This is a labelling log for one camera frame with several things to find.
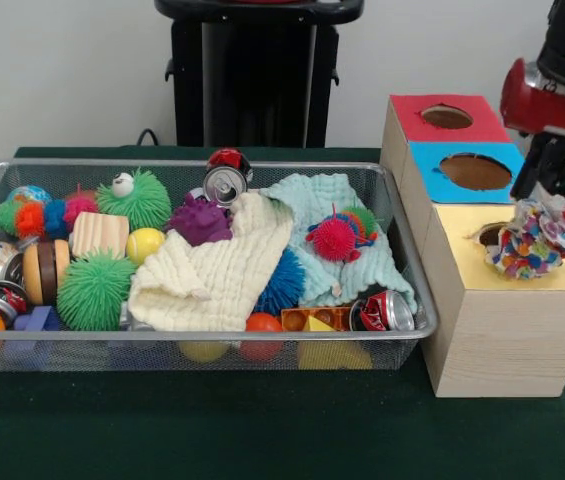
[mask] metal basket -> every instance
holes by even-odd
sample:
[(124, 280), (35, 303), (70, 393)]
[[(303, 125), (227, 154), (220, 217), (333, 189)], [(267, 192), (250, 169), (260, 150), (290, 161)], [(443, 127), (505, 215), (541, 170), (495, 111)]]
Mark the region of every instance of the metal basket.
[[(142, 166), (164, 183), (173, 205), (199, 186), (205, 162), (132, 160), (11, 160), (0, 163), (0, 202), (21, 185), (39, 185), (54, 198), (109, 184), (120, 171)], [(388, 231), (396, 266), (415, 291), (418, 312), (411, 332), (246, 333), (246, 332), (0, 332), (0, 371), (128, 370), (295, 370), (298, 353), (310, 352), (308, 369), (397, 370), (418, 340), (433, 333), (437, 313), (392, 175), (365, 163), (254, 163), (251, 188), (269, 186), (292, 173), (346, 173), (365, 205)], [(239, 355), (240, 342), (276, 342), (280, 352), (270, 361), (252, 362)], [(201, 362), (190, 352), (224, 349), (221, 358)]]

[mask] cream washcloth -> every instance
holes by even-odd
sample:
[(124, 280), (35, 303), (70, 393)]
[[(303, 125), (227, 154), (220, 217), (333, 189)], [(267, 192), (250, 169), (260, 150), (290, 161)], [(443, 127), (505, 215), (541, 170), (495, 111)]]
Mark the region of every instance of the cream washcloth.
[(284, 204), (247, 192), (231, 206), (233, 238), (191, 247), (175, 230), (138, 268), (129, 311), (159, 331), (244, 331), (289, 243)]

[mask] white wall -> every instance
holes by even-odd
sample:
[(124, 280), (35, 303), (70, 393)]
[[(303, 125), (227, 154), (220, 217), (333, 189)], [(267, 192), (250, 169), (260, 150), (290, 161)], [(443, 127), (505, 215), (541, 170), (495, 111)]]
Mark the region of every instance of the white wall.
[[(340, 28), (330, 146), (379, 146), (389, 92), (479, 93), (497, 106), (534, 57), (551, 0), (367, 0)], [(20, 145), (174, 141), (170, 21), (150, 0), (0, 0), (0, 158)]]

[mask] coca-cola can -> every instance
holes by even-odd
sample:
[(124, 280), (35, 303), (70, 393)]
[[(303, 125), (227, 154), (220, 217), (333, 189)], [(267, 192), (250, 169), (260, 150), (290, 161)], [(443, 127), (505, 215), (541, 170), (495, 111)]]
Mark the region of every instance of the coca-cola can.
[(363, 332), (415, 330), (413, 315), (404, 297), (392, 290), (355, 302), (349, 315), (349, 326), (351, 331)]

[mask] pink spiky toy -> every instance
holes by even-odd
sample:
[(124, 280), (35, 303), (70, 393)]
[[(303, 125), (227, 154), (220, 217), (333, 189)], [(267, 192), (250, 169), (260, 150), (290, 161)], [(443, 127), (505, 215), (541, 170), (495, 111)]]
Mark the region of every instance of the pink spiky toy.
[(333, 215), (309, 227), (307, 242), (313, 242), (315, 253), (329, 262), (354, 262), (360, 258), (357, 226), (345, 215)]
[(69, 232), (73, 231), (73, 225), (82, 212), (98, 212), (98, 204), (95, 202), (95, 194), (92, 191), (82, 191), (78, 183), (78, 191), (70, 195), (66, 200), (66, 210), (62, 219), (66, 222)]

